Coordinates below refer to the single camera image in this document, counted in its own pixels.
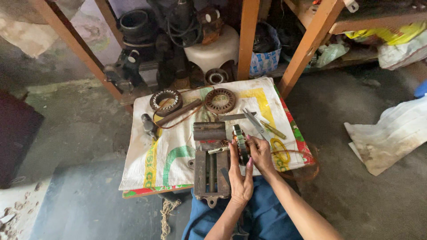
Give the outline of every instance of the white plastic stool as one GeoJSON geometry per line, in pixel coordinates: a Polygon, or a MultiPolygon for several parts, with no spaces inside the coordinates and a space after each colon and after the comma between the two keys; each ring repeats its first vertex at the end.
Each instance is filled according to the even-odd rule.
{"type": "Polygon", "coordinates": [[[221,67],[226,61],[239,61],[239,34],[229,25],[224,25],[219,39],[209,45],[197,44],[184,48],[189,61],[197,64],[206,73],[221,67]]]}

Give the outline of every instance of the person's left hand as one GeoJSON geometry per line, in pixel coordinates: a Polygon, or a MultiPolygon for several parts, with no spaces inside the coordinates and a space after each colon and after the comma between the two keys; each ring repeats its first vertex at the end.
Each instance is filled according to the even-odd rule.
{"type": "Polygon", "coordinates": [[[252,157],[246,165],[246,176],[242,176],[239,168],[239,156],[237,153],[237,144],[233,139],[233,143],[228,144],[230,147],[231,166],[228,172],[231,184],[231,202],[246,206],[246,203],[251,199],[254,191],[254,181],[252,179],[252,171],[254,162],[252,157]]]}

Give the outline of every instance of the white cloth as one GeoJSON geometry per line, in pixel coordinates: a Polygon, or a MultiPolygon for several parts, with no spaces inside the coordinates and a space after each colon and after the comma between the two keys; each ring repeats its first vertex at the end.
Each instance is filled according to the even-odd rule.
{"type": "MultiPolygon", "coordinates": [[[[270,125],[287,136],[286,140],[282,140],[287,149],[298,150],[290,123],[274,89],[273,79],[263,77],[248,81],[222,83],[215,85],[215,88],[226,88],[236,95],[236,106],[227,115],[243,113],[242,108],[256,111],[258,116],[262,115],[270,122],[270,125]]],[[[196,98],[204,100],[205,95],[211,90],[212,88],[201,88],[183,93],[184,105],[196,98]]],[[[162,129],[159,140],[153,142],[152,138],[144,132],[141,120],[141,115],[144,113],[153,115],[153,110],[149,105],[150,98],[151,95],[135,100],[131,140],[119,190],[193,184],[194,182],[194,171],[187,167],[187,162],[194,158],[196,149],[192,134],[193,123],[214,121],[215,115],[202,107],[177,126],[162,129]]],[[[171,126],[187,115],[183,114],[166,126],[171,126]]],[[[228,139],[231,139],[234,124],[240,124],[246,134],[262,138],[248,119],[239,119],[226,121],[228,139]]],[[[305,165],[300,154],[290,153],[290,156],[288,168],[295,169],[305,165]]],[[[259,174],[258,170],[254,170],[254,175],[259,174]]]]}
{"type": "Polygon", "coordinates": [[[427,141],[427,97],[385,110],[375,125],[344,123],[350,147],[372,175],[379,175],[427,141]]]}

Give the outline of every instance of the person's right hand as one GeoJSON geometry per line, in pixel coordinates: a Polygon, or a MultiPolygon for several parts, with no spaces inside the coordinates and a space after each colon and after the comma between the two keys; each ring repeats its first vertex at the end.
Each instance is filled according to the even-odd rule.
{"type": "Polygon", "coordinates": [[[271,160],[270,143],[250,135],[246,135],[246,139],[251,149],[252,159],[261,174],[266,177],[267,175],[277,173],[271,160]]]}

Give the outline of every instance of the fingernail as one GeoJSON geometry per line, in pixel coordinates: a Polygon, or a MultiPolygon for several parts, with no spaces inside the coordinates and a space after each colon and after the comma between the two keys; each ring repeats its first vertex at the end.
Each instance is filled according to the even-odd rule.
{"type": "Polygon", "coordinates": [[[252,159],[252,157],[249,158],[249,162],[246,165],[246,167],[252,167],[252,165],[254,164],[254,160],[252,159]]]}

